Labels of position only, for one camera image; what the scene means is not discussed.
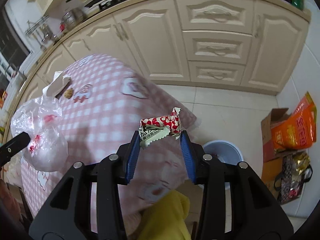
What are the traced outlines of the white crumpled tissue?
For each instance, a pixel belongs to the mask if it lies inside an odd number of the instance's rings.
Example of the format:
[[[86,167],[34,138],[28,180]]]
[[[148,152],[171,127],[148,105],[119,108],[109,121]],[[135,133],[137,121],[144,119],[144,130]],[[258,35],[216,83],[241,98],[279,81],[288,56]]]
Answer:
[[[62,71],[55,72],[53,81],[42,90],[43,96],[56,97],[71,81],[71,76]]]

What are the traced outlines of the yellow trousers leg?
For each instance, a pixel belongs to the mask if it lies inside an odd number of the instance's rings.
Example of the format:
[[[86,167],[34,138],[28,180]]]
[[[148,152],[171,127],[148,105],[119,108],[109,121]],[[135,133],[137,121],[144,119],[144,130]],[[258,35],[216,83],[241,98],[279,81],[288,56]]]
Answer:
[[[143,212],[142,220],[137,228],[137,238],[141,240],[191,239],[185,224],[189,209],[188,197],[176,190],[170,191]]]

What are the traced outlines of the red white snack wrapper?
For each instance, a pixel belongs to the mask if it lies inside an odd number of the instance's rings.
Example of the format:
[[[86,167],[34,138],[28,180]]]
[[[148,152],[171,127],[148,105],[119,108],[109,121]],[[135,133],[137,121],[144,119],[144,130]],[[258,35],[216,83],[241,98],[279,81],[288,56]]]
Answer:
[[[145,149],[152,142],[165,137],[178,139],[181,134],[180,113],[181,109],[174,107],[171,115],[156,118],[142,119],[139,125],[140,147]]]

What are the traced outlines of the gold black patterned bag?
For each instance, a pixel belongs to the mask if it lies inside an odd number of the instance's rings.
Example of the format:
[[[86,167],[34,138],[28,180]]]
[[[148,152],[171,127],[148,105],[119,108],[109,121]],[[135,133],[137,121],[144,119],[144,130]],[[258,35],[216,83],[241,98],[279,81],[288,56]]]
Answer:
[[[299,198],[304,184],[311,180],[312,175],[311,160],[306,151],[283,157],[282,170],[273,184],[278,193],[277,202],[284,205]]]

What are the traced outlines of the orange snack bag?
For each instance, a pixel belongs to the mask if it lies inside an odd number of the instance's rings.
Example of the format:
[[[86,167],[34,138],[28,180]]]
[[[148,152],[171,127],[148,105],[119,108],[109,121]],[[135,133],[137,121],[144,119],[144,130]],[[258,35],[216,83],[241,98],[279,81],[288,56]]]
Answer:
[[[294,151],[310,148],[317,141],[317,107],[306,92],[292,114],[271,126],[275,151]]]

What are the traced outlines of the light blue trash bin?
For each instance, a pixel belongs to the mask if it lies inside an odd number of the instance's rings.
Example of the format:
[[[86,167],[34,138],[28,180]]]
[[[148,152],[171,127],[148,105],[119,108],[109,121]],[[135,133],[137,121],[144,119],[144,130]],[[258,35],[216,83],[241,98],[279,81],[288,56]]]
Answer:
[[[239,148],[231,142],[225,140],[214,140],[203,145],[204,152],[215,156],[222,163],[236,165],[244,161]]]

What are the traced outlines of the small brown nut shell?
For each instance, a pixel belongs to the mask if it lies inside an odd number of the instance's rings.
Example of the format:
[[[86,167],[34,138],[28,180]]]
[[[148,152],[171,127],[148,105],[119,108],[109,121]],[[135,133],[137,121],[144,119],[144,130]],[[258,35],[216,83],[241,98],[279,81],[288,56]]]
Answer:
[[[69,88],[64,92],[63,96],[65,98],[67,98],[67,99],[71,99],[72,96],[73,96],[73,93],[74,93],[74,89],[73,88]]]

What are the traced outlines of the dark kitchen window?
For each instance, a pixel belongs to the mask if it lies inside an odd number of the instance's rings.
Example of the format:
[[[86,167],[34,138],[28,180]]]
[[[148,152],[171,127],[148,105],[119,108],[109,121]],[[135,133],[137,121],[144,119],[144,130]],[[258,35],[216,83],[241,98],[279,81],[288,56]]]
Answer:
[[[1,9],[0,28],[1,89],[6,90],[30,51],[17,35],[4,8]]]

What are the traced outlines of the clear plastic bag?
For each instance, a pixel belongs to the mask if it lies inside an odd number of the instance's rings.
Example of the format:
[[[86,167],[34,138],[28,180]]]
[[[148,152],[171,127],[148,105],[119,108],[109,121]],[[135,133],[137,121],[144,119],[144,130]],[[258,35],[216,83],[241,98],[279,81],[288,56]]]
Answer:
[[[22,150],[25,161],[34,169],[55,172],[68,158],[67,141],[58,128],[62,108],[55,97],[41,96],[22,104],[11,119],[12,136],[25,132],[30,137]]]

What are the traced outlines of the hanging utensil rack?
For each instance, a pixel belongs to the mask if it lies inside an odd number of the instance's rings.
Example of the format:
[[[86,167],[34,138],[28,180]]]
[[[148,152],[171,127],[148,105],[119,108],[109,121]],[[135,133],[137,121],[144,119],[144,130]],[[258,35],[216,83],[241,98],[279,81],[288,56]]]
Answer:
[[[58,40],[47,23],[48,18],[49,16],[45,15],[36,22],[27,20],[28,29],[24,32],[26,37],[33,38],[39,44],[42,52],[47,50],[48,42],[55,44]]]

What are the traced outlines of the pink checkered tablecloth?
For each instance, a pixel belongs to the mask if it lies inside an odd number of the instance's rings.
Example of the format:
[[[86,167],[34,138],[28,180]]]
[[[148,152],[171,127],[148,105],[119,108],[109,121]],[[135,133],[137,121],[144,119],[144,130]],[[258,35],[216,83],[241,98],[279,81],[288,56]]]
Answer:
[[[68,143],[68,159],[56,172],[46,173],[21,162],[25,198],[36,215],[53,188],[76,161],[98,163],[131,141],[142,119],[170,115],[175,107],[182,127],[191,130],[196,116],[153,82],[110,55],[84,57],[65,69],[74,95],[61,98],[59,129]],[[140,151],[129,185],[119,187],[127,234],[132,234],[142,211],[188,178],[180,142],[166,137]]]

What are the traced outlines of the steel pot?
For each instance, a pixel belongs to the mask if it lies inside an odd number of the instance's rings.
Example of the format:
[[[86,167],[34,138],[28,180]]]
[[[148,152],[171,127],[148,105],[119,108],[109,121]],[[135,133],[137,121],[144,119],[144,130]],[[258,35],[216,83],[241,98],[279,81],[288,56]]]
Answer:
[[[62,17],[62,24],[70,31],[87,18],[86,14],[80,8],[74,8],[67,12]]]

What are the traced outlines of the brown cardboard box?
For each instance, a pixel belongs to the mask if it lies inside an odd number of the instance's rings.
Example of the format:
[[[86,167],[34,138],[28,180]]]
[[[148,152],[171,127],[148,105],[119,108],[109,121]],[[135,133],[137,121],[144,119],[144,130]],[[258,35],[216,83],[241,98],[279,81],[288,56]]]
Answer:
[[[272,141],[271,126],[286,120],[288,108],[273,108],[270,113],[261,121],[261,135],[263,140],[263,171],[261,179],[272,195],[277,198],[279,192],[274,189],[276,176],[282,171],[284,153],[277,153],[276,146]]]

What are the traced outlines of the cream kitchen cabinets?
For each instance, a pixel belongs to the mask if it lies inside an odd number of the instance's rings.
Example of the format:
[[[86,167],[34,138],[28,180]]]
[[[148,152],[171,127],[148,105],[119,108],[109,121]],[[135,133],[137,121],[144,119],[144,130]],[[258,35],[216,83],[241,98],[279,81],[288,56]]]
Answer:
[[[91,54],[163,85],[276,95],[301,55],[309,10],[283,0],[128,0],[91,16],[42,54],[21,92]]]

